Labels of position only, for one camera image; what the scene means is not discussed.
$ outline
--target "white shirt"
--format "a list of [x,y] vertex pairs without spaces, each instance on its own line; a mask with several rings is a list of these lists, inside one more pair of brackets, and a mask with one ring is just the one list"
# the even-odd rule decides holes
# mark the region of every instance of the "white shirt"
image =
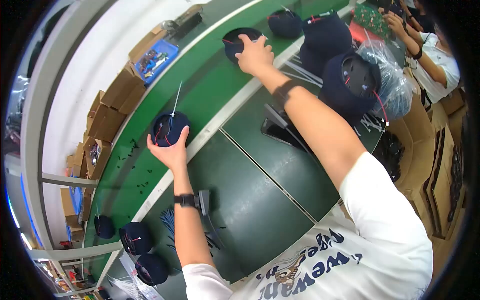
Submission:
[[235,293],[212,266],[187,265],[188,299],[419,299],[432,279],[432,243],[382,164],[364,153],[340,196],[355,224],[333,209]]
[[460,81],[460,70],[456,64],[455,58],[440,50],[435,45],[438,43],[438,37],[435,34],[428,34],[420,32],[423,41],[426,40],[422,47],[423,55],[427,55],[437,66],[442,67],[447,78],[447,88],[444,88],[443,84],[436,82],[432,77],[424,70],[424,68],[417,62],[412,60],[412,72],[422,88],[427,92],[428,98],[433,103],[437,103],[443,97],[446,97],[451,93]]

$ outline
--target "forearm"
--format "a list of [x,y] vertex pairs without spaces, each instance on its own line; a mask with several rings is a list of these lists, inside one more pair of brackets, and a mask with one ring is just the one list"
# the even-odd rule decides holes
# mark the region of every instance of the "forearm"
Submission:
[[[270,93],[290,80],[273,67],[258,78]],[[338,190],[365,147],[350,125],[308,90],[297,86],[288,95],[285,111]]]
[[[175,196],[193,194],[186,167],[174,173],[173,186]],[[209,264],[215,267],[196,208],[175,204],[175,248],[182,267],[188,264]]]
[[[420,52],[420,46],[413,38],[406,36],[403,38],[403,42],[413,55]],[[422,57],[417,61],[433,80],[446,87],[447,81],[444,71],[438,67],[427,54],[423,53]]]

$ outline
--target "worker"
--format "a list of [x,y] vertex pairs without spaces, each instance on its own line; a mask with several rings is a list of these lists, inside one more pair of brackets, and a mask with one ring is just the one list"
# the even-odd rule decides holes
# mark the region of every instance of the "worker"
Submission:
[[[284,105],[353,222],[336,205],[233,292],[215,267],[199,211],[176,203],[175,246],[188,299],[419,299],[432,278],[433,252],[408,200],[341,116],[273,66],[274,54],[271,46],[265,47],[265,36],[256,43],[246,35],[239,38],[245,44],[236,55],[240,68],[257,77]],[[147,137],[151,153],[173,173],[176,197],[193,195],[185,149],[188,133],[185,127],[179,141],[168,148],[155,146]],[[285,223],[295,226],[292,220]],[[279,238],[281,230],[272,228]]]
[[392,13],[385,14],[384,18],[412,54],[410,66],[422,88],[424,105],[437,103],[458,87],[460,70],[437,25],[434,34],[424,33],[404,24],[402,18]]

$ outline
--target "white wall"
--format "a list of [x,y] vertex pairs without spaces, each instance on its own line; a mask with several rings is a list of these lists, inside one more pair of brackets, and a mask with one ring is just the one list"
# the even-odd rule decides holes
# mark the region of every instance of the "white wall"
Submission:
[[[119,0],[95,24],[69,63],[47,123],[43,172],[64,175],[66,156],[83,139],[86,116],[128,61],[128,53],[155,26],[209,0]],[[55,245],[67,239],[60,187],[44,184],[48,223]]]

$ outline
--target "cardboard box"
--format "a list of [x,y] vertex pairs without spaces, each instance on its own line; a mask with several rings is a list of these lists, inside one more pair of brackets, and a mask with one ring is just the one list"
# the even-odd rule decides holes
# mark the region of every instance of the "cardboard box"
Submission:
[[161,25],[153,28],[128,54],[130,61],[134,64],[159,40],[167,35],[167,31],[163,30]]
[[72,232],[72,241],[81,242],[84,240],[85,231],[83,228],[70,226],[70,231]]
[[73,168],[74,165],[73,155],[67,156],[67,168]]
[[448,117],[448,127],[452,133],[453,141],[455,145],[460,146],[460,140],[462,137],[463,117],[467,114],[468,107],[464,105],[461,109],[457,110]]
[[101,103],[103,91],[99,91],[87,117],[87,135],[102,141],[112,142],[127,117]]
[[437,206],[440,228],[435,236],[445,237],[450,226],[448,214],[450,213],[450,186],[453,182],[451,175],[453,158],[453,137],[447,125],[445,125],[444,151],[441,157],[440,172],[438,173],[437,183],[433,190],[433,200]]
[[120,111],[132,90],[138,85],[144,85],[143,80],[138,77],[132,67],[127,64],[112,82],[100,102],[110,108]]
[[[96,165],[92,164],[92,157],[90,156],[90,150],[92,147],[98,144],[100,148],[100,156]],[[85,144],[85,152],[86,152],[86,163],[88,169],[88,177],[92,180],[97,180],[102,177],[102,173],[107,166],[108,158],[110,157],[112,151],[112,145],[110,142],[101,141],[94,138],[89,138],[87,143]]]
[[73,208],[72,197],[70,196],[70,188],[60,189],[61,203],[63,212],[68,226],[78,227],[78,217]]
[[125,115],[129,115],[137,107],[138,103],[140,102],[146,91],[147,89],[144,86],[143,82],[135,86],[128,95],[121,108],[119,109],[119,112]]
[[387,130],[397,135],[405,147],[400,161],[401,177],[395,186],[410,201],[427,234],[431,235],[433,223],[421,192],[432,170],[435,137],[430,119],[421,104],[419,87],[414,91],[410,112],[403,119],[391,121]]
[[451,115],[465,104],[460,93],[460,89],[455,89],[447,97],[440,100],[447,115]]

